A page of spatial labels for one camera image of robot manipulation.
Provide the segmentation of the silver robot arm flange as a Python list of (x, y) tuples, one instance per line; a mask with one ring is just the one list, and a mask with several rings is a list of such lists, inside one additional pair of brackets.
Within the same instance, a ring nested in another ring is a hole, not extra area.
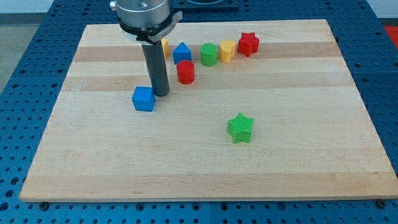
[(183, 19), (173, 12), (168, 0), (111, 0), (121, 32), (142, 45), (154, 45), (168, 36)]

